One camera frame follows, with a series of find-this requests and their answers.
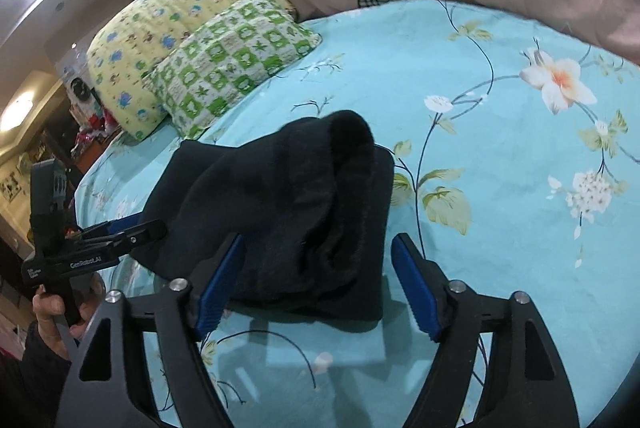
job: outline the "finger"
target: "finger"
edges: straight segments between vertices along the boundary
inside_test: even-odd
[[[80,316],[84,321],[88,322],[92,318],[95,310],[98,309],[101,300],[102,297],[95,293],[89,293],[87,295],[86,300],[78,309],[80,311]]]
[[[94,292],[94,294],[100,297],[103,296],[107,291],[104,285],[104,280],[98,273],[94,273],[94,275],[91,277],[91,290]]]
[[[69,327],[69,332],[76,339],[79,340],[84,336],[84,332],[86,331],[87,322],[84,320],[78,322],[76,325],[72,325]]]
[[[38,321],[38,332],[45,342],[55,342],[60,339],[60,332],[53,321],[53,316],[63,314],[65,305],[62,298],[46,293],[36,293],[33,297],[33,312]]]
[[[46,319],[46,317],[57,316],[65,313],[65,303],[56,294],[40,293],[33,297],[33,312],[36,317]]]
[[[84,303],[78,308],[80,313],[80,317],[82,321],[78,322],[76,325],[70,327],[69,331],[71,335],[80,339],[84,336],[84,332],[87,330],[91,318],[94,316],[95,311],[98,309],[100,302],[102,300],[102,294],[96,294],[95,291],[100,291],[100,286],[102,285],[102,280],[98,282],[98,285],[94,286],[92,283],[92,291],[86,296]]]

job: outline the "white flower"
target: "white flower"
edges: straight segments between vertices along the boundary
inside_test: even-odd
[[[520,72],[520,78],[534,89],[542,91],[542,100],[554,114],[565,111],[575,102],[597,103],[596,97],[580,81],[580,65],[571,58],[554,60],[541,49],[526,52],[531,65]]]
[[[559,182],[559,180],[555,177],[551,176],[548,176],[546,180],[548,181],[549,186],[551,186],[551,194],[547,195],[546,198],[553,199],[554,195],[556,195],[562,189],[562,183]]]
[[[589,170],[574,175],[574,192],[566,197],[572,217],[593,222],[593,212],[604,213],[611,203],[611,186],[602,174]]]
[[[314,361],[314,374],[325,374],[334,363],[334,357],[328,352],[322,352]]]
[[[126,196],[122,201],[119,202],[116,208],[116,219],[121,219],[126,217],[129,212],[129,196]]]
[[[451,100],[446,96],[427,96],[424,99],[424,104],[427,106],[428,110],[435,113],[446,113],[453,108]]]
[[[559,189],[562,188],[562,183],[559,182],[558,179],[556,179],[555,177],[547,177],[546,180],[549,182],[549,186],[551,186],[551,190],[555,190],[558,191]]]
[[[598,120],[594,123],[594,125],[596,126],[596,131],[599,135],[601,135],[602,137],[607,137],[609,135],[609,126],[607,125],[606,121]]]
[[[105,192],[98,193],[98,195],[95,196],[95,208],[102,211],[108,200],[109,199]]]

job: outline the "floral bedsheet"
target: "floral bedsheet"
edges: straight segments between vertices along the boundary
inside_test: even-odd
[[[502,12],[395,2],[313,21],[323,43],[201,138],[242,145],[303,116],[352,109],[396,157],[379,324],[225,315],[201,346],[239,428],[402,426],[437,346],[418,331],[388,246],[407,231],[476,291],[527,291],[558,346],[587,426],[640,348],[640,70]],[[180,144],[170,123],[116,140],[76,193],[81,226],[140,211]],[[153,275],[127,257],[105,272],[129,295]],[[147,337],[162,418],[178,424]],[[460,424],[484,379],[476,376]]]

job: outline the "sleeve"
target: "sleeve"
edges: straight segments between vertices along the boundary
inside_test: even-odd
[[[38,334],[36,322],[29,327],[19,364],[26,393],[34,398],[44,416],[55,419],[71,362],[63,360],[47,347]]]

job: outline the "green leaf print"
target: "green leaf print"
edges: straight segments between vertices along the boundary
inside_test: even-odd
[[[451,121],[449,118],[440,118],[438,120],[438,125],[441,126],[442,129],[449,134],[453,134],[453,135],[458,134],[456,132],[455,125],[453,125],[453,121]]]
[[[202,362],[206,366],[211,366],[213,364],[213,356],[216,355],[218,342],[210,341],[204,345],[204,349],[202,350]]]
[[[394,154],[396,157],[407,157],[411,154],[411,140],[398,141],[394,146]]]
[[[626,134],[628,127],[622,112],[616,111],[614,118],[607,124],[597,120],[593,127],[578,131],[578,137],[590,150],[605,150],[610,157],[618,153],[616,137],[618,134]]]
[[[629,188],[629,183],[626,181],[618,181],[617,183],[613,183],[611,185],[611,191],[614,195],[622,195]]]
[[[470,20],[466,24],[458,26],[458,31],[451,33],[447,39],[457,40],[460,37],[475,38],[476,40],[491,41],[494,36],[487,30],[478,30],[478,26],[482,23],[480,20]]]
[[[618,109],[614,118],[609,122],[609,132],[620,132],[621,134],[626,134],[628,130],[625,118],[622,116],[620,109]]]
[[[402,206],[407,203],[414,195],[411,183],[404,174],[396,172],[394,174],[394,183],[391,191],[391,205]]]
[[[420,180],[418,181],[418,188],[420,188],[430,179],[442,179],[443,181],[447,182],[455,181],[456,179],[460,179],[460,176],[464,173],[464,171],[464,168],[431,170],[429,173],[426,173],[424,174],[424,176],[420,177]]]
[[[432,223],[454,228],[466,235],[471,224],[471,206],[462,191],[438,186],[422,198],[422,205]]]

